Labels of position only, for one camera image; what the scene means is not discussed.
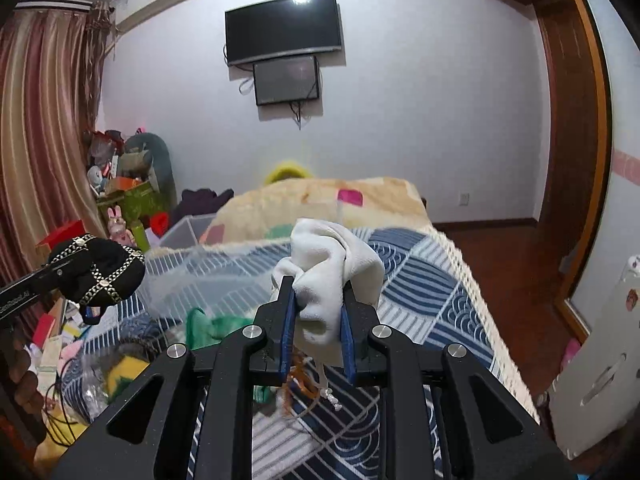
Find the green knitted glove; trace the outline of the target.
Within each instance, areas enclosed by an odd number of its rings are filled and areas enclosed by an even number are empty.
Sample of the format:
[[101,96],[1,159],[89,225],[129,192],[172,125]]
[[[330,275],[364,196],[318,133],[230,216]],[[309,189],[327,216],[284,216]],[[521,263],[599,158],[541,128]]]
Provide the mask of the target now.
[[202,309],[192,309],[186,317],[186,346],[198,350],[220,344],[231,333],[249,326],[251,318],[219,315],[210,318]]

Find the black chain-strapped pouch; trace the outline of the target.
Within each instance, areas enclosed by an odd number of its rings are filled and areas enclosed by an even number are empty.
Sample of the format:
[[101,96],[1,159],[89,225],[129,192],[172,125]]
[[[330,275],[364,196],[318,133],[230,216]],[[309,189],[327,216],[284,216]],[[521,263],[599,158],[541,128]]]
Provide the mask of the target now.
[[128,299],[145,274],[143,252],[137,247],[89,233],[55,246],[47,264],[78,257],[72,270],[58,279],[58,290],[68,300],[87,308],[107,308]]

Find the white cloth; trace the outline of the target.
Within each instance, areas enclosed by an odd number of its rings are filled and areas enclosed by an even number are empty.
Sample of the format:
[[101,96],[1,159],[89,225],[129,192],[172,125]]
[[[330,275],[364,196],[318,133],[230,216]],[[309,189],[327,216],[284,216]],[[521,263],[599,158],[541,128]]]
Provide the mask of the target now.
[[271,298],[279,295],[287,276],[300,307],[294,344],[317,363],[341,367],[340,341],[343,288],[352,285],[356,299],[376,307],[384,281],[378,254],[340,224],[300,218],[291,233],[291,255],[271,274]]

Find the yellow green sponge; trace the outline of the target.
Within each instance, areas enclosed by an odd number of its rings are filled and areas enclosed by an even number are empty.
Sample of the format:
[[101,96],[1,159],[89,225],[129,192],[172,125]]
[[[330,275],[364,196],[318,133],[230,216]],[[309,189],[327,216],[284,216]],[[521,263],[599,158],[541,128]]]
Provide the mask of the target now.
[[110,399],[115,399],[129,386],[147,367],[149,363],[134,356],[123,356],[106,375],[106,392]]

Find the red shoe box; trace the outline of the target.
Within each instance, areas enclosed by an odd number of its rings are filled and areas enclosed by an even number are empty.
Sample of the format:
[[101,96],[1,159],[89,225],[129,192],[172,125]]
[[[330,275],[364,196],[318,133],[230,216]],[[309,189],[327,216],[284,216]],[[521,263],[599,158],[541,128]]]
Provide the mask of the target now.
[[72,220],[65,222],[62,226],[58,226],[53,231],[49,232],[43,237],[40,242],[36,244],[36,252],[41,255],[47,255],[49,252],[66,240],[71,240],[74,237],[85,234],[86,229],[84,222],[81,220]]

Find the blue patterned bed cover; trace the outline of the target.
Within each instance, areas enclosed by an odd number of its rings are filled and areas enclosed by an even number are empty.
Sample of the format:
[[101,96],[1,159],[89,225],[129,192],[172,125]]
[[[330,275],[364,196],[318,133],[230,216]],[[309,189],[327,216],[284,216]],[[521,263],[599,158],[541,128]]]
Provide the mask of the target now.
[[[360,228],[356,232],[380,257],[384,281],[378,317],[417,344],[440,349],[458,342],[494,374],[526,410],[533,398],[492,319],[480,286],[461,252],[445,235],[407,229]],[[88,331],[66,368],[67,407],[92,422],[106,405],[107,360],[126,349],[162,351],[183,340],[183,322],[154,318],[137,294],[108,309]],[[342,402],[306,399],[299,390],[274,392],[253,419],[252,473],[257,479],[371,479],[378,468],[378,390],[356,388],[338,368],[330,387]]]

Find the pink rabbit toy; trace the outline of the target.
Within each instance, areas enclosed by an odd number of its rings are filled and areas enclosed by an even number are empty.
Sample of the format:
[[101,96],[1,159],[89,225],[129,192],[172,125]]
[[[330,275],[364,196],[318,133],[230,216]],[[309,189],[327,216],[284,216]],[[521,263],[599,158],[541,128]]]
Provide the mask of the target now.
[[118,205],[107,209],[107,231],[110,234],[110,239],[114,242],[129,247],[137,246]]

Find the beige fluffy blanket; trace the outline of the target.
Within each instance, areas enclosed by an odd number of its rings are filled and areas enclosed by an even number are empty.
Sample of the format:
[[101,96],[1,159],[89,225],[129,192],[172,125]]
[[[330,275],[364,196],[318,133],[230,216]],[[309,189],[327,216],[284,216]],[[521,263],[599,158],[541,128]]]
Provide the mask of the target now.
[[416,187],[402,179],[288,179],[229,200],[198,241],[203,245],[288,237],[300,218],[349,229],[405,228],[432,224]]

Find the green cardboard box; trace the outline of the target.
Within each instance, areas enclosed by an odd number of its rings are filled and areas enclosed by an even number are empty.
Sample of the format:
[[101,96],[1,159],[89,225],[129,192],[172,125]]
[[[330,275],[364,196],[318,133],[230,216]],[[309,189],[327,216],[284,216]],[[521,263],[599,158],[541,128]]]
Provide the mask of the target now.
[[115,191],[99,197],[96,206],[104,221],[107,221],[107,209],[119,206],[122,218],[127,223],[168,211],[164,196],[156,192],[150,182],[140,183],[127,191]]

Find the red plush item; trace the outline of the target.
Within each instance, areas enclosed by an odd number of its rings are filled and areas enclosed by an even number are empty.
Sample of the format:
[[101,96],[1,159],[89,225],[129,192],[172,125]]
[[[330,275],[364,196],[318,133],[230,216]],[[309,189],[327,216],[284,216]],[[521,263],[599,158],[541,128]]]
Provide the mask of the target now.
[[169,229],[169,214],[166,211],[153,214],[149,220],[150,229],[155,236],[161,238]]

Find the dark purple clothing pile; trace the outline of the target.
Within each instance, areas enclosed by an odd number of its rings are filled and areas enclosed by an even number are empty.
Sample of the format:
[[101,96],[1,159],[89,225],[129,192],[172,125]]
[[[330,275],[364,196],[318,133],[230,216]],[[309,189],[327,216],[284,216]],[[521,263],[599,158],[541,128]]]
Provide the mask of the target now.
[[232,188],[217,194],[210,188],[199,190],[184,190],[181,200],[169,213],[168,226],[172,228],[185,216],[200,216],[201,214],[216,214],[229,200],[234,197]]

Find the grey green plush toy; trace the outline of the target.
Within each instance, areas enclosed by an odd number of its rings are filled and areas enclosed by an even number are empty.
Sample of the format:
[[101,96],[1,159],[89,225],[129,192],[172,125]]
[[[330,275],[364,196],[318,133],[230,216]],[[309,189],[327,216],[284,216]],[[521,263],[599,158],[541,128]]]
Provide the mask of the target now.
[[140,154],[145,169],[145,180],[151,180],[168,208],[177,203],[176,185],[171,160],[165,141],[155,133],[138,132],[125,141],[126,154]]

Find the small wall monitor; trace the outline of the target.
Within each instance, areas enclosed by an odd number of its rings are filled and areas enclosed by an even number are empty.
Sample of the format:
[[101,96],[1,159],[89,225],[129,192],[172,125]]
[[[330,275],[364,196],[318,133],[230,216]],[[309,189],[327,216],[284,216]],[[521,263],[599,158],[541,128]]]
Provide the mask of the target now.
[[314,55],[255,63],[253,76],[257,106],[314,101],[320,96],[318,60]]

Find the wooden door frame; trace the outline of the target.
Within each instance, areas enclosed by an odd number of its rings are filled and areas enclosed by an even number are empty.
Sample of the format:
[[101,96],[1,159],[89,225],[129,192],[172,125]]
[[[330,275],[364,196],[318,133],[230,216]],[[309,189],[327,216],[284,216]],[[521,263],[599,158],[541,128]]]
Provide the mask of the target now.
[[553,305],[579,341],[584,317],[570,303],[596,239],[612,152],[611,97],[604,51],[587,0],[506,0],[532,6],[544,45],[550,145],[541,227],[567,258]]

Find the large wall television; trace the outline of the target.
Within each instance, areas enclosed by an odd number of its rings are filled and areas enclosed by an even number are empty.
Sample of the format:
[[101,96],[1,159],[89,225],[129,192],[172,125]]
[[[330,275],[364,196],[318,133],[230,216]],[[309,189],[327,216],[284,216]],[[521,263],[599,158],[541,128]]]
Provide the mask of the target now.
[[336,0],[270,0],[224,14],[230,65],[343,49]]

